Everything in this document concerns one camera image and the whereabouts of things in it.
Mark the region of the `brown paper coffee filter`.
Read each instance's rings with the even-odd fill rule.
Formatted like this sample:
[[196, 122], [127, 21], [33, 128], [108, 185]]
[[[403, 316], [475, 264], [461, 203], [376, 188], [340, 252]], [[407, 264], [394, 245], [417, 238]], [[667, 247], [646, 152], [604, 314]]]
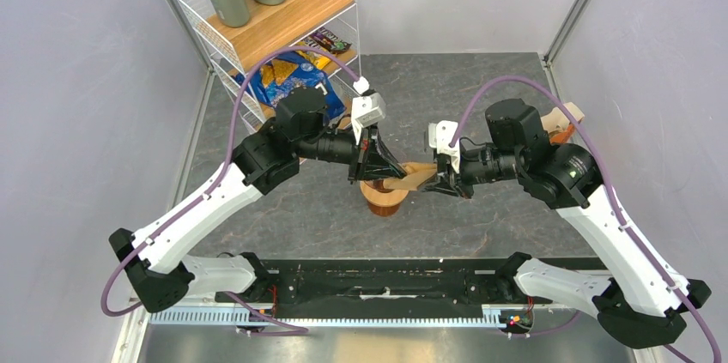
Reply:
[[417, 191], [437, 173], [436, 163], [407, 162], [403, 178], [386, 178], [382, 187], [391, 191]]

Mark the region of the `wooden ring dripper holder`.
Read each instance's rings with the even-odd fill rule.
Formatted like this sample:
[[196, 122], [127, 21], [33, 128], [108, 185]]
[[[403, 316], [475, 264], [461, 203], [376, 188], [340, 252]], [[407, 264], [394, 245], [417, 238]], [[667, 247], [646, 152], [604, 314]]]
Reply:
[[409, 194], [404, 190], [386, 189], [382, 179], [361, 181], [360, 190], [369, 203], [382, 208], [398, 206]]

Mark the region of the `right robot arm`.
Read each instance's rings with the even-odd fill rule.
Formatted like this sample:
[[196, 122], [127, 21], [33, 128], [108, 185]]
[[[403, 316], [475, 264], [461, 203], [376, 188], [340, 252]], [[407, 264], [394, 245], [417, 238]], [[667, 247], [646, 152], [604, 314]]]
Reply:
[[707, 302], [707, 284], [676, 272], [668, 281], [662, 278], [653, 266], [657, 252], [635, 243], [636, 225], [612, 208], [593, 155], [576, 144], [553, 144], [535, 107], [502, 100], [485, 118], [491, 139], [471, 149], [452, 145], [456, 122], [428, 126], [437, 173], [425, 190], [469, 198], [475, 185], [516, 180], [572, 225], [608, 270], [592, 276], [517, 252], [495, 271], [495, 295], [507, 302], [532, 297], [571, 307], [630, 348], [675, 342], [687, 326], [684, 313]]

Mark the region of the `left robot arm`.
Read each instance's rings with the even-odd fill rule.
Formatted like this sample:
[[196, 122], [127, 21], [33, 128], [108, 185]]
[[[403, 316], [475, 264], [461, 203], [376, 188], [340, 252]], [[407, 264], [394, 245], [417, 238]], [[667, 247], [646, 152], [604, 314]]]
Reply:
[[384, 117], [381, 95], [367, 90], [352, 101], [350, 128], [339, 130], [330, 125], [323, 90], [291, 91], [274, 117], [235, 147], [195, 193], [152, 224], [110, 236], [141, 306], [161, 312], [187, 296], [221, 292], [263, 299], [269, 273], [256, 255], [194, 257], [191, 249], [232, 214], [297, 175], [301, 160], [345, 165], [352, 183], [403, 178], [406, 172], [379, 139], [377, 124]]

